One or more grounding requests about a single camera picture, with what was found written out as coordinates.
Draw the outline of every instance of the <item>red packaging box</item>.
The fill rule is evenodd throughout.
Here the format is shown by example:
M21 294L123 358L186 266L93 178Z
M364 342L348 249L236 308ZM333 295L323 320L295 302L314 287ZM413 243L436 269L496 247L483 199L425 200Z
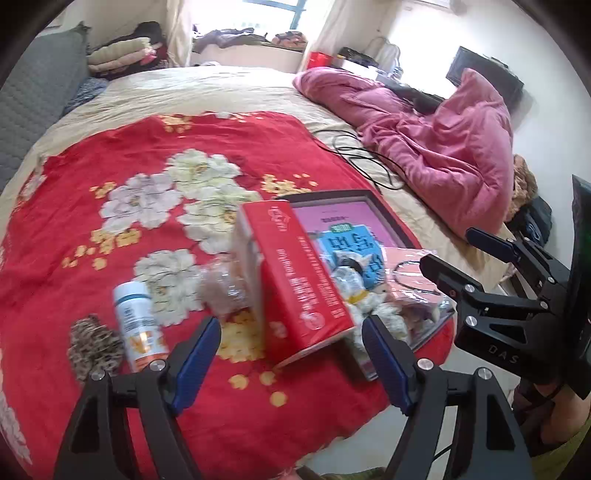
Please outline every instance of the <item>red packaging box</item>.
M267 358L283 367L343 338L354 324L286 200L244 203L234 249Z

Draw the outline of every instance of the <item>red floral blanket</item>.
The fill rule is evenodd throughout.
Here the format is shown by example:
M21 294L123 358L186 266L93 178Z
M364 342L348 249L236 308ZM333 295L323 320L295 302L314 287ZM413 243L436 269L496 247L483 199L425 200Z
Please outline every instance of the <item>red floral blanket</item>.
M148 283L172 348L207 313L193 274L229 248L240 203L355 188L370 187L297 119L268 112L153 116L49 158L21 192L0 260L0 427L25 469L51 477L81 392L66 354L70 327L96 313L116 328L116 285ZM443 362L452 335L448 325L420 355ZM379 382L349 380L333 348L280 374L264 356L251 315L234 316L178 420L207 479L276 476L388 404ZM153 477L137 412L130 423Z

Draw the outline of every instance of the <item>blue book cover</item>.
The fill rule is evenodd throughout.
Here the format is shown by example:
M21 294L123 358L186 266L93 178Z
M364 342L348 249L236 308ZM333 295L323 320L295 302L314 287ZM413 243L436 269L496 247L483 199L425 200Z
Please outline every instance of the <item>blue book cover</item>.
M365 288L371 290L384 281L384 256L378 241L365 225L353 226L350 223L333 225L330 231L323 232L318 239L325 259L331 269L336 268L336 251L354 252L366 257L371 256L369 267L363 273Z

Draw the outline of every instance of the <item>gray cushion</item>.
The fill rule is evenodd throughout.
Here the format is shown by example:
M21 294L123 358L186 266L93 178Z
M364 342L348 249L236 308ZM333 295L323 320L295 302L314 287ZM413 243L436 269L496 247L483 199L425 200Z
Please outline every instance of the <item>gray cushion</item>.
M36 38L0 90L0 192L88 78L87 31Z

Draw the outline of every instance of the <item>folded blanket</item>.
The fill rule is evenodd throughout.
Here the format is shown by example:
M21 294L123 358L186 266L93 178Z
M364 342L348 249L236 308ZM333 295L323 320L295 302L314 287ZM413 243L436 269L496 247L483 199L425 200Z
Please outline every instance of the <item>folded blanket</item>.
M124 40L113 43L107 47L99 48L96 52L89 55L88 65L100 65L109 61L120 59L121 57L143 50L150 46L148 37L139 37L132 40Z
M108 72L109 70L120 69L121 67L133 65L138 61L142 61L146 57L149 57L150 60L155 58L155 52L152 47L147 47L140 51L128 53L127 55L123 55L116 60L101 63L100 65L88 65L88 68L91 73Z

